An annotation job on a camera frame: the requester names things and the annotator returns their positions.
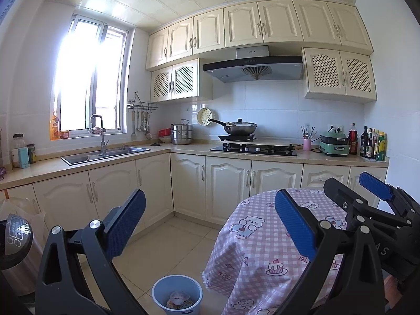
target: faucet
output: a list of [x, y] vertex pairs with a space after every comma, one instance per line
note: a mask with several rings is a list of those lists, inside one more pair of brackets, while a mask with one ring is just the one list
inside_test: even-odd
[[106, 154], [106, 145], [108, 144], [109, 140], [105, 143], [104, 132], [106, 131], [106, 129], [104, 128], [104, 122], [103, 122], [103, 119], [102, 119], [102, 116], [101, 115], [93, 114], [90, 117], [90, 124], [92, 126], [93, 126], [92, 120], [95, 117], [99, 117], [101, 119], [101, 137], [102, 137], [102, 141], [101, 141], [101, 154]]

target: pan handle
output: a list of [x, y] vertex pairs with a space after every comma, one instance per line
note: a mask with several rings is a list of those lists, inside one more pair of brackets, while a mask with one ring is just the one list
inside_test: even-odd
[[223, 125], [224, 127], [226, 127], [226, 123], [224, 123], [224, 122], [222, 122], [222, 121], [219, 121], [219, 120], [214, 120], [214, 119], [212, 119], [212, 118], [209, 118], [208, 120], [209, 120], [210, 122], [216, 122], [216, 123], [218, 123], [218, 124]]

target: blue gripper pad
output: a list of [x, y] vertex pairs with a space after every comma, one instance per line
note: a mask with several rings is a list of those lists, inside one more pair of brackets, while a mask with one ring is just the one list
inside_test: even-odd
[[106, 225], [104, 229], [107, 242], [105, 256], [109, 261], [123, 252], [145, 209], [146, 197], [143, 191], [137, 189]]
[[387, 184], [367, 172], [360, 174], [359, 183], [381, 200], [391, 200], [393, 197], [391, 189]]
[[295, 201], [278, 191], [274, 200], [276, 212], [290, 234], [293, 243], [302, 256], [312, 261], [316, 255], [315, 234], [299, 213]]

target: beige countertop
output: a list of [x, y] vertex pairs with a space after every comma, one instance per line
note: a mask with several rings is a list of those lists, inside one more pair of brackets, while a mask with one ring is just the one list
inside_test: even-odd
[[358, 155], [349, 155], [346, 158], [326, 156], [322, 153], [313, 151], [297, 150], [298, 156], [271, 156], [271, 155], [255, 155], [245, 153], [228, 153], [220, 151], [209, 151], [210, 148], [220, 144], [189, 144], [184, 146], [175, 146], [173, 144], [162, 144], [159, 147], [151, 147], [148, 144], [139, 145], [137, 147], [150, 148], [150, 151], [145, 151], [138, 154], [130, 154], [125, 156], [118, 156], [115, 158], [107, 158], [99, 161], [81, 163], [79, 165], [69, 166], [61, 158], [42, 160], [32, 164], [29, 168], [20, 169], [15, 168], [9, 171], [3, 180], [0, 181], [0, 190], [13, 188], [17, 186], [26, 185], [38, 181], [52, 179], [64, 175], [84, 172], [87, 170], [101, 168], [116, 163], [132, 161], [136, 159], [148, 158], [150, 156], [164, 154], [164, 153], [180, 153], [203, 156], [216, 156], [232, 159], [242, 160], [257, 160], [270, 162], [290, 162], [290, 163], [305, 163], [311, 165], [337, 165], [337, 166], [357, 166], [357, 167], [388, 167], [388, 158], [384, 162], [369, 161], [361, 158]]

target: trash bin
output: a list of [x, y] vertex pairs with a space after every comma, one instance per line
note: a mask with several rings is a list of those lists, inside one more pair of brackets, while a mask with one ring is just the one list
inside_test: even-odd
[[[194, 304], [186, 309], [169, 309], [166, 307], [167, 300], [171, 293], [180, 291], [190, 295]], [[199, 315], [200, 303], [203, 298], [203, 289], [200, 284], [191, 277], [183, 275], [170, 275], [162, 277], [152, 288], [153, 301], [161, 307], [168, 315]]]

